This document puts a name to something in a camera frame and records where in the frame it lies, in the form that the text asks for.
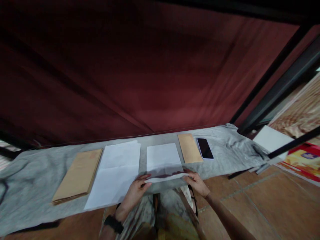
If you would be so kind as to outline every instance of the kraft paper envelope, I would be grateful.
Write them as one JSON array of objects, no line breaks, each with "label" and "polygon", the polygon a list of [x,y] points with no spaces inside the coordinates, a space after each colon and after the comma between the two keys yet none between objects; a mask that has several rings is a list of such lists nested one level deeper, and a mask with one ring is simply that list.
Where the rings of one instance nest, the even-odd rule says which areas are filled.
[{"label": "kraft paper envelope", "polygon": [[178,138],[185,163],[203,162],[192,134],[178,134]]},{"label": "kraft paper envelope", "polygon": [[53,196],[54,205],[90,193],[102,149],[80,152]]}]

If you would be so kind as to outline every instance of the black watch strap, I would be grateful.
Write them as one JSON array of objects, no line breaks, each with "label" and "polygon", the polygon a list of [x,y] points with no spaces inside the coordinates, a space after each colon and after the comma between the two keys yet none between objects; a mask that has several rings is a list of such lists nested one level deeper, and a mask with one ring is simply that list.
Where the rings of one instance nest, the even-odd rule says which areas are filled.
[{"label": "black watch strap", "polygon": [[111,228],[113,228],[113,230],[116,233],[121,234],[123,231],[123,226],[121,224],[121,222],[119,222],[118,220],[116,220],[113,216],[109,215],[106,220],[104,221],[104,225],[108,225]]}]

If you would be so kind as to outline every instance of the black phone screen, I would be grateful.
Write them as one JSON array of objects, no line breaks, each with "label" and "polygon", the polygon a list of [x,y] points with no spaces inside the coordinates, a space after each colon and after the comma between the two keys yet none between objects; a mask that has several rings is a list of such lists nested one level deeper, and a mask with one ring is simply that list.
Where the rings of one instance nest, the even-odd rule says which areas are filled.
[{"label": "black phone screen", "polygon": [[210,150],[208,141],[205,138],[197,138],[197,140],[198,140],[202,157],[213,159],[213,155]]}]

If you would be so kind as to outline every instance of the brown floor tile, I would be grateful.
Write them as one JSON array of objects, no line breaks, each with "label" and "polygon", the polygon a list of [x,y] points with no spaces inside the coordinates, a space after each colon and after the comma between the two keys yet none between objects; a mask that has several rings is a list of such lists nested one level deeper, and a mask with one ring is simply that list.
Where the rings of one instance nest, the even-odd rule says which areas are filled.
[{"label": "brown floor tile", "polygon": [[282,239],[319,239],[320,206],[280,173],[245,191]]},{"label": "brown floor tile", "polygon": [[207,240],[229,240],[230,237],[212,208],[207,208],[198,215],[200,225]]},{"label": "brown floor tile", "polygon": [[[224,198],[240,190],[239,185],[233,179],[228,180],[227,175],[206,179],[204,180],[204,183],[208,186],[210,191],[213,192],[215,196],[219,199]],[[194,192],[197,200],[198,209],[208,206],[207,201],[203,197],[201,197],[198,193],[196,193],[195,190]]]},{"label": "brown floor tile", "polygon": [[244,193],[236,194],[222,203],[257,240],[279,239]]},{"label": "brown floor tile", "polygon": [[283,171],[287,177],[289,177],[291,180],[293,180],[296,184],[298,184],[300,187],[302,187],[309,195],[310,197],[319,202],[320,201],[320,187],[317,187],[316,185],[307,182],[306,180],[303,180],[302,178],[299,178],[291,173]]},{"label": "brown floor tile", "polygon": [[255,183],[265,177],[270,176],[273,173],[279,173],[280,169],[276,166],[269,167],[266,171],[262,172],[261,174],[256,174],[255,172],[245,172],[237,177],[235,180],[240,184],[242,188]]},{"label": "brown floor tile", "polygon": [[95,240],[99,238],[104,208],[84,212],[62,220],[59,227],[26,233],[16,233],[5,240]]}]

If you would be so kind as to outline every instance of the gray fabric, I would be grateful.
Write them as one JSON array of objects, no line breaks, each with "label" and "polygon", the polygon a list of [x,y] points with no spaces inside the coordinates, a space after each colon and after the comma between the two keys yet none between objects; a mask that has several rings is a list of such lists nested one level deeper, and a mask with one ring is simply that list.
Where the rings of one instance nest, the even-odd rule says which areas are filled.
[{"label": "gray fabric", "polygon": [[[5,193],[3,182],[9,187],[0,205],[0,236],[83,212],[88,196],[57,206],[51,204],[55,191],[78,152],[136,139],[141,143],[139,173],[144,174],[147,146],[175,143],[181,162],[184,163],[177,136],[180,133],[191,133],[195,139],[203,137],[208,140],[214,160],[183,164],[197,171],[203,179],[259,166],[268,159],[257,144],[238,134],[237,127],[232,124],[23,152],[0,172],[0,196]],[[148,193],[159,193],[183,185],[185,182],[182,179],[155,183]]]}]

